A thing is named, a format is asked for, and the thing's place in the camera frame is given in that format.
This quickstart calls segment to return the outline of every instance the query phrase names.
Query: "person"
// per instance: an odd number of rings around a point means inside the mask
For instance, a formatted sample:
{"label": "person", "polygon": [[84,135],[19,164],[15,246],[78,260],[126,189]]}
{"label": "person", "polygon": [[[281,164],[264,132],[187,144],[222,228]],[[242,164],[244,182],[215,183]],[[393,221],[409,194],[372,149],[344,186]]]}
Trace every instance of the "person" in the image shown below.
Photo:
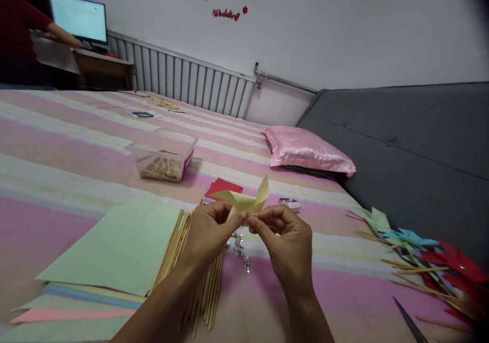
{"label": "person", "polygon": [[50,79],[38,62],[30,30],[46,32],[71,47],[80,47],[75,37],[55,24],[25,0],[0,0],[0,84],[49,86]]}
{"label": "person", "polygon": [[177,340],[176,327],[190,295],[246,219],[250,232],[258,234],[265,243],[284,291],[292,341],[334,343],[312,283],[311,227],[284,205],[270,206],[249,217],[246,212],[238,212],[226,222],[231,207],[221,201],[195,209],[177,264],[112,343]]}

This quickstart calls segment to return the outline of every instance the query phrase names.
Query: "pink striped bed cover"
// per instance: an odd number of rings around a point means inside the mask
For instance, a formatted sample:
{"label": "pink striped bed cover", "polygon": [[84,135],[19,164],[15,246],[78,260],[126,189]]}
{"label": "pink striped bed cover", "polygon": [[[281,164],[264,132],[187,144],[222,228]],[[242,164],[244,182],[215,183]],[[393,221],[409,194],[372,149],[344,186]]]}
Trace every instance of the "pink striped bed cover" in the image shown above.
{"label": "pink striped bed cover", "polygon": [[[41,294],[34,278],[115,205],[138,199],[191,210],[217,177],[253,195],[267,174],[266,205],[297,199],[313,229],[314,287],[337,343],[413,342],[392,296],[428,338],[462,336],[414,318],[457,323],[443,302],[389,281],[392,268],[380,259],[397,257],[356,234],[368,229],[346,214],[359,205],[335,181],[270,168],[262,125],[175,103],[188,114],[122,92],[0,91],[0,323]],[[162,117],[135,119],[131,110]],[[199,138],[180,184],[140,179],[125,149],[161,127]],[[196,341],[286,340],[285,298],[268,253],[259,237],[241,232],[251,272],[228,250],[215,327],[202,324]]]}

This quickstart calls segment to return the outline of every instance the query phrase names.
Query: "plastic container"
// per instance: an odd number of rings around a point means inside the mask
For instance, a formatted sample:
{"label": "plastic container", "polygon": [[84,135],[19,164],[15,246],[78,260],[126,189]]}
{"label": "plastic container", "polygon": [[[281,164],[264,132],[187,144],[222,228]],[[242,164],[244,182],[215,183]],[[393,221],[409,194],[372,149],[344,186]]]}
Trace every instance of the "plastic container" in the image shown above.
{"label": "plastic container", "polygon": [[180,182],[194,156],[197,139],[159,129],[127,147],[134,157],[140,178]]}

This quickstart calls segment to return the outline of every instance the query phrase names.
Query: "pillow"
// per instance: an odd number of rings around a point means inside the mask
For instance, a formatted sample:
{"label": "pillow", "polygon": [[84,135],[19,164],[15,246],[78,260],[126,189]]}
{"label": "pillow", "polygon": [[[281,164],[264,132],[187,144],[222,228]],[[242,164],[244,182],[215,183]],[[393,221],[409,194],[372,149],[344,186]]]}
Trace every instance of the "pillow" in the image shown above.
{"label": "pillow", "polygon": [[271,144],[270,166],[302,166],[311,169],[344,172],[352,177],[357,171],[353,161],[342,151],[305,129],[269,126],[265,129]]}

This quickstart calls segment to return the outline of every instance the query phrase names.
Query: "computer monitor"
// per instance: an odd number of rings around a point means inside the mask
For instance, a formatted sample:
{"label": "computer monitor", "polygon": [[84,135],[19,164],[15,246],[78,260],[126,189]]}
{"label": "computer monitor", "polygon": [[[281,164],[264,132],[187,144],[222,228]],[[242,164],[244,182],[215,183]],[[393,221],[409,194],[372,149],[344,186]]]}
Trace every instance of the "computer monitor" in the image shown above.
{"label": "computer monitor", "polygon": [[54,22],[80,40],[107,43],[105,4],[86,0],[51,0]]}

